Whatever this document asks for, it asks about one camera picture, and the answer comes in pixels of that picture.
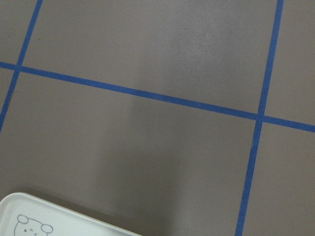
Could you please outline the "cream tray with bear drawing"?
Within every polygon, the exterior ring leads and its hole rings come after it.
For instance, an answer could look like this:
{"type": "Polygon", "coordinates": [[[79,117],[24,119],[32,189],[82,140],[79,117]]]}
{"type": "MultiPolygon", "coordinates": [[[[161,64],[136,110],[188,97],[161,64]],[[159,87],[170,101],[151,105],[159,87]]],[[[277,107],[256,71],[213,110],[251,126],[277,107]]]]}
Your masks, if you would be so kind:
{"type": "Polygon", "coordinates": [[[1,200],[0,234],[2,236],[137,235],[26,193],[12,193],[1,200]]]}

